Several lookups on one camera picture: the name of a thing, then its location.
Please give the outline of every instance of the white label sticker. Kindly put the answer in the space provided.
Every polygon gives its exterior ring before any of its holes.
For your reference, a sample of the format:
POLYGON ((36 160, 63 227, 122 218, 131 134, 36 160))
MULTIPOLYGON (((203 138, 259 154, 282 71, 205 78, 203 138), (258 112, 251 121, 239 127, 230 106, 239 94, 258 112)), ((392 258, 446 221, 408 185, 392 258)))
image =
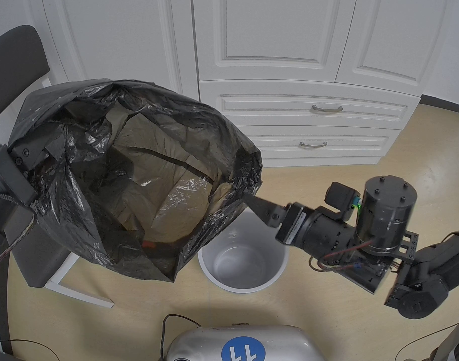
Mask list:
POLYGON ((288 235, 288 238, 286 238, 285 244, 291 244, 293 242, 293 239, 296 236, 296 233, 300 229, 301 225, 303 224, 303 221, 306 218, 306 213, 301 213, 298 220, 294 224, 292 230, 290 231, 290 234, 288 235))

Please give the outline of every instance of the blue sticker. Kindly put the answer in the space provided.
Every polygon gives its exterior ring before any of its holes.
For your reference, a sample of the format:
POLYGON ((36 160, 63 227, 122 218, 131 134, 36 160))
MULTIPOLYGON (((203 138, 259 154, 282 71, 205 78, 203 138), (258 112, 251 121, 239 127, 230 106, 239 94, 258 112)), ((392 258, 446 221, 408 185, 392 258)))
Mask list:
POLYGON ((223 346, 223 361, 264 361, 266 350, 261 342, 253 337, 236 337, 223 346))

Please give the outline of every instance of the metal handle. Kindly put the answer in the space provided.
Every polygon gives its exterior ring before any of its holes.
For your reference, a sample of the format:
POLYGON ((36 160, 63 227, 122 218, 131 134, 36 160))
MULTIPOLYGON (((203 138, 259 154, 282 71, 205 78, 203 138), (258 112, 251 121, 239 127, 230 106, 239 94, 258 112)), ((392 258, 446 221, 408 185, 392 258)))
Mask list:
POLYGON ((324 141, 322 144, 317 144, 317 145, 305 144, 305 143, 303 143, 302 141, 300 141, 300 147, 306 147, 306 148, 320 148, 320 147, 325 147, 325 146, 328 146, 328 143, 326 143, 325 141, 324 141))
POLYGON ((312 105, 311 109, 315 111, 321 111, 321 112, 341 112, 343 111, 343 107, 341 106, 338 108, 320 108, 317 105, 312 105))

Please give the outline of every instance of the trash bag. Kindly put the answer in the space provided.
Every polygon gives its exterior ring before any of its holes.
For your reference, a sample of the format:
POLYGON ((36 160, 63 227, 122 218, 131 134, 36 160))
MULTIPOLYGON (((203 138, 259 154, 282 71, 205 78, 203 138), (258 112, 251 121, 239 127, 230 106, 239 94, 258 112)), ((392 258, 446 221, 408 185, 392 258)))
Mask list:
POLYGON ((174 281, 261 185, 254 144, 214 108, 153 83, 87 80, 30 93, 9 149, 44 140, 28 173, 55 241, 130 277, 174 281))

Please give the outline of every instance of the light wood floor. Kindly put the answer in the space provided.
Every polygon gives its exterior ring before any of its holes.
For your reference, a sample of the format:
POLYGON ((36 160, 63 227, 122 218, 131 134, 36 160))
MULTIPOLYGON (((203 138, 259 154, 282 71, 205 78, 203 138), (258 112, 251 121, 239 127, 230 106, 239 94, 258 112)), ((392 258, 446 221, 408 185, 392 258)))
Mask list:
MULTIPOLYGON (((263 171, 258 195, 282 205, 298 201, 315 208, 333 181, 362 191, 368 178, 387 174, 403 177, 418 191, 409 229, 420 234, 419 248, 459 229, 459 114, 419 105, 378 165, 269 168, 263 171)), ((331 361, 393 360, 408 342, 459 321, 459 288, 422 320, 405 319, 384 306, 394 277, 388 275, 373 296, 337 274, 310 270, 308 256, 291 248, 288 266, 274 285, 236 295, 210 283, 196 258, 179 273, 175 284, 134 280, 77 261, 65 282, 111 298, 115 306, 109 310, 29 288, 11 260, 10 333, 12 338, 50 346, 61 361, 156 361, 161 321, 168 313, 178 313, 204 326, 241 322, 298 326, 331 361)), ((167 344, 190 327, 186 322, 168 322, 167 344)), ((427 358, 448 333, 409 346, 398 359, 427 358)), ((13 347, 23 359, 54 359, 36 345, 14 343, 13 347)))

